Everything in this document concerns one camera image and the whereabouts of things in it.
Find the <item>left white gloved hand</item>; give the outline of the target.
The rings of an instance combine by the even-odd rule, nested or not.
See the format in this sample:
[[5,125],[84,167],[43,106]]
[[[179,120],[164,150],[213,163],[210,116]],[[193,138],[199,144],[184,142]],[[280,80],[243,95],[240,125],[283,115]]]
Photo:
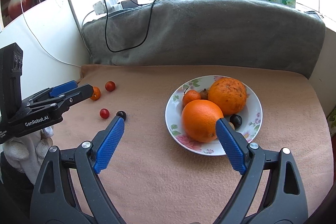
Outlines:
[[3,152],[9,165],[24,173],[35,185],[42,162],[49,148],[53,146],[54,127],[46,127],[19,138],[5,142]]

